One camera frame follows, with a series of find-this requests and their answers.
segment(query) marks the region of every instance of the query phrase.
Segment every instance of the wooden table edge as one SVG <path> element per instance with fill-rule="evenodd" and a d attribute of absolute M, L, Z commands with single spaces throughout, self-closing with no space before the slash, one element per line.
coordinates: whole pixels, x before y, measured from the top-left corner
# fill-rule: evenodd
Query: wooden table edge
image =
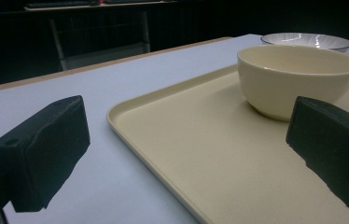
<path fill-rule="evenodd" d="M 97 64 L 93 64 L 93 65 L 89 65 L 89 66 L 84 66 L 84 67 L 79 67 L 79 68 L 75 68 L 75 69 L 70 69 L 70 70 L 66 70 L 66 71 L 62 71 L 62 72 L 58 72 L 58 73 L 53 73 L 53 74 L 49 74 L 49 75 L 44 75 L 44 76 L 40 76 L 40 77 L 31 77 L 31 78 L 26 78 L 26 79 L 19 80 L 19 81 L 8 82 L 8 83 L 0 84 L 0 90 L 14 88 L 14 87 L 19 87 L 19 86 L 22 86 L 22 85 L 36 83 L 36 82 L 39 82 L 39 81 L 45 81 L 45 80 L 53 79 L 53 78 L 56 78 L 56 77 L 69 76 L 69 75 L 73 75 L 73 74 L 80 73 L 80 72 L 90 71 L 90 70 L 96 69 L 96 68 L 106 67 L 108 65 L 112 65 L 112 64 L 116 64 L 116 63 L 126 63 L 126 62 L 129 62 L 129 61 L 132 61 L 132 60 L 145 58 L 145 57 L 148 57 L 148 56 L 158 55 L 158 54 L 161 54 L 161 53 L 166 53 L 166 52 L 179 50 L 179 49 L 186 49 L 186 48 L 196 47 L 196 46 L 200 46 L 200 45 L 215 43 L 215 42 L 218 42 L 218 41 L 231 39 L 231 38 L 232 37 L 225 36 L 225 37 L 220 37 L 220 38 L 216 38 L 216 39 L 206 40 L 206 41 L 202 41 L 202 42 L 198 42 L 198 43 L 194 43 L 194 44 L 188 44 L 188 45 L 184 45 L 184 46 L 180 46 L 180 47 L 176 47 L 176 48 L 153 51 L 153 52 L 140 54 L 140 55 L 136 55 L 136 56 L 132 56 L 132 57 L 128 57 L 128 58 L 118 59 L 118 60 L 114 60 L 114 61 L 109 61 L 109 62 L 105 62 L 105 63 L 97 63 Z"/>

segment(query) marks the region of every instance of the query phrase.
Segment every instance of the bowl rim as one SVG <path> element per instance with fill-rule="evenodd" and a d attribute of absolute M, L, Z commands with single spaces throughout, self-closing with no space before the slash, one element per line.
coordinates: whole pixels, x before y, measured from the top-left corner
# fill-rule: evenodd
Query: bowl rim
<path fill-rule="evenodd" d="M 267 44 L 271 44 L 271 45 L 281 45 L 281 44 L 275 44 L 273 42 L 270 42 L 268 40 L 266 40 L 266 37 L 267 36 L 270 36 L 270 35 L 291 35 L 291 34 L 302 34 L 302 35 L 323 35 L 323 34 L 313 34 L 313 33 L 302 33 L 302 32 L 288 32 L 288 33 L 274 33 L 274 34 L 268 34 L 268 35 L 263 35 L 260 40 L 264 43 L 267 43 Z M 349 40 L 348 39 L 345 39 L 345 38 L 342 38 L 342 37 L 338 37 L 338 36 L 335 36 L 335 35 L 324 35 L 324 36 L 328 36 L 330 38 L 335 38 L 335 39 L 341 39 L 341 40 L 344 40 L 346 41 L 348 44 L 345 45 L 344 47 L 341 47 L 341 48 L 331 48 L 331 49 L 334 49 L 334 50 L 339 50 L 339 49 L 349 49 Z"/>
<path fill-rule="evenodd" d="M 331 53 L 334 55 L 339 55 L 341 57 L 346 57 L 349 59 L 349 54 L 338 52 L 338 51 L 332 50 L 332 49 L 317 49 L 314 47 L 302 46 L 302 45 L 256 45 L 256 46 L 248 47 L 248 48 L 241 49 L 238 51 L 238 53 L 237 53 L 238 65 L 239 65 L 239 62 L 247 63 L 250 66 L 256 67 L 257 69 L 267 69 L 267 70 L 273 71 L 275 73 L 280 73 L 282 75 L 288 75 L 288 76 L 290 76 L 290 75 L 305 76 L 305 77 L 333 77 L 333 75 L 335 75 L 335 76 L 349 76 L 349 71 L 339 72 L 339 73 L 323 73 L 323 74 L 322 73 L 302 73 L 302 72 L 281 71 L 281 70 L 278 70 L 275 68 L 262 67 L 262 66 L 256 65 L 255 63 L 251 63 L 251 62 L 241 58 L 241 53 L 243 53 L 244 51 L 251 50 L 251 49 L 257 49 L 257 48 L 266 48 L 266 49 L 268 49 L 268 48 L 271 48 L 271 49 L 273 49 L 273 48 L 283 48 L 283 49 L 298 48 L 298 49 L 308 49 L 308 50 L 312 50 L 312 51 L 322 50 L 324 52 Z"/>

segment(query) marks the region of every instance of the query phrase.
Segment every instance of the white plate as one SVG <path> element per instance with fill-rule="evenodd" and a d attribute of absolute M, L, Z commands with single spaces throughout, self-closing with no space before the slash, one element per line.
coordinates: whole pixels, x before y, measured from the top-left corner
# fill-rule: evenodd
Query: white plate
<path fill-rule="evenodd" d="M 334 49 L 340 52 L 346 52 L 349 49 L 349 40 L 333 35 L 281 33 L 265 35 L 261 41 L 266 44 L 301 45 L 318 49 Z"/>

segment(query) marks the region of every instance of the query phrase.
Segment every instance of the cream tray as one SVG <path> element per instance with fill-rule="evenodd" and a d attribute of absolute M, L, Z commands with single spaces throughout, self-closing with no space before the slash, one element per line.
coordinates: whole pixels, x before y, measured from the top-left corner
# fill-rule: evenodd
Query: cream tray
<path fill-rule="evenodd" d="M 245 100 L 237 66 L 131 99 L 112 129 L 201 223 L 349 223 L 349 208 Z M 349 112 L 349 92 L 336 104 Z"/>

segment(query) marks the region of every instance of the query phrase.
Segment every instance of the cream bowl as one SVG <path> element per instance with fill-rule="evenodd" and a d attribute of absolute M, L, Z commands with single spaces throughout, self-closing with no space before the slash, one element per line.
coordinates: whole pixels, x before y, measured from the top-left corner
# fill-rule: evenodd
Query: cream bowl
<path fill-rule="evenodd" d="M 349 49 L 349 40 L 333 35 L 280 33 L 264 35 L 261 41 L 274 45 L 300 45 L 317 49 L 334 49 L 346 52 Z"/>
<path fill-rule="evenodd" d="M 241 88 L 260 114 L 289 121 L 298 96 L 335 103 L 349 89 L 349 55 L 304 46 L 262 45 L 238 53 Z"/>

